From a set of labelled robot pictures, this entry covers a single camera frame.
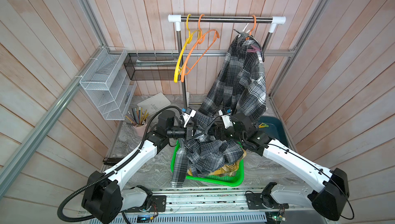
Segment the yellow plaid shirt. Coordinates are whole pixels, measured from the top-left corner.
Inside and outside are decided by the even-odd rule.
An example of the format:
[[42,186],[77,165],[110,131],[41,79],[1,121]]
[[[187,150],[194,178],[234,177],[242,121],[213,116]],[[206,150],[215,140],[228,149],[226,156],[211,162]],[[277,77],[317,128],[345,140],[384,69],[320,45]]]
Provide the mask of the yellow plaid shirt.
[[198,176],[198,177],[207,177],[207,176],[219,176],[219,177],[234,177],[236,175],[236,171],[239,170],[240,168],[240,163],[241,161],[246,157],[246,151],[242,149],[243,155],[242,157],[237,160],[233,164],[225,164],[223,167],[217,169],[216,171],[210,172],[209,174],[204,174],[203,176]]

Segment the yellow plastic hanger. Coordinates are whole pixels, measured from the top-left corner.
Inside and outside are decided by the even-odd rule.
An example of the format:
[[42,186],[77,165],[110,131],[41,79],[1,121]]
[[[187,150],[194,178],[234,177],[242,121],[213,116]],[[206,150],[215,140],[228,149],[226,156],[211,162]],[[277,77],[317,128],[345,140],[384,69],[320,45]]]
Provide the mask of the yellow plastic hanger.
[[187,66],[190,55],[187,56],[185,61],[183,60],[184,52],[185,52],[187,45],[192,42],[194,35],[196,35],[196,42],[195,42],[194,46],[192,47],[192,50],[194,50],[196,48],[196,46],[203,40],[203,32],[202,32],[202,29],[200,28],[199,21],[198,21],[198,29],[197,30],[191,32],[191,30],[189,29],[189,20],[190,20],[191,16],[192,16],[192,14],[188,14],[186,16],[186,28],[188,30],[188,37],[186,38],[185,44],[183,45],[183,47],[181,48],[181,51],[179,52],[179,57],[177,60],[177,64],[176,64],[175,71],[174,71],[174,77],[173,77],[174,83],[178,83],[179,81],[184,82],[185,75],[188,74],[187,70],[191,71],[193,69],[193,67],[189,68]]

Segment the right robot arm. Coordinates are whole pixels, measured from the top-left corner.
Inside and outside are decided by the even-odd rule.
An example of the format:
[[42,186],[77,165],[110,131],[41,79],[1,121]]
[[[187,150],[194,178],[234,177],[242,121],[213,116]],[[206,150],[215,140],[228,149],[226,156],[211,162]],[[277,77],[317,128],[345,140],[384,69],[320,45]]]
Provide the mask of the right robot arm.
[[233,139],[245,150],[255,152],[283,166],[303,184],[286,186],[269,183],[260,194],[247,193],[247,201],[258,208],[281,209],[288,204],[313,208],[331,221],[338,221],[345,205],[350,204],[347,174],[318,165],[289,149],[278,139],[257,128],[243,114],[221,115],[222,122],[212,122],[208,134],[220,140]]

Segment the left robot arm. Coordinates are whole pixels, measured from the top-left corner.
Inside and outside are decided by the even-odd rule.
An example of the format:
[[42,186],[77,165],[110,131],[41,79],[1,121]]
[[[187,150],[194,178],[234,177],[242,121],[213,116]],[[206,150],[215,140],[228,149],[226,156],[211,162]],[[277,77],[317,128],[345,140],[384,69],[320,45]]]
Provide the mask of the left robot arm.
[[194,132],[189,121],[196,114],[190,108],[182,109],[177,117],[172,107],[155,114],[156,127],[147,131],[140,145],[120,162],[103,173],[95,171],[84,190],[82,207],[103,224],[112,222],[118,213],[131,208],[150,210],[152,192],[143,186],[125,189],[131,177],[154,158],[171,139],[191,138]]

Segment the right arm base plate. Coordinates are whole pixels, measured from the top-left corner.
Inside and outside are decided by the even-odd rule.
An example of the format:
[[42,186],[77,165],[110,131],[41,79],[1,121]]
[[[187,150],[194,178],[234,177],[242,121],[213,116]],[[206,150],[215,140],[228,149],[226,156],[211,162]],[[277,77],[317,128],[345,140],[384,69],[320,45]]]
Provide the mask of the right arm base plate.
[[252,191],[245,192],[246,202],[249,210],[261,210],[261,209],[288,209],[287,203],[280,204],[272,199],[270,195],[264,195],[262,193],[253,193]]

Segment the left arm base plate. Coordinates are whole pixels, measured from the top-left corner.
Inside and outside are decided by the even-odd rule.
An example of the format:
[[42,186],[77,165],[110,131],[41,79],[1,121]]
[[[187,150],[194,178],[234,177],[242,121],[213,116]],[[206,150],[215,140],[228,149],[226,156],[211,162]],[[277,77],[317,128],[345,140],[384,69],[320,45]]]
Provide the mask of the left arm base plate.
[[141,207],[132,207],[125,210],[126,213],[153,213],[166,210],[167,196],[153,195],[146,200]]

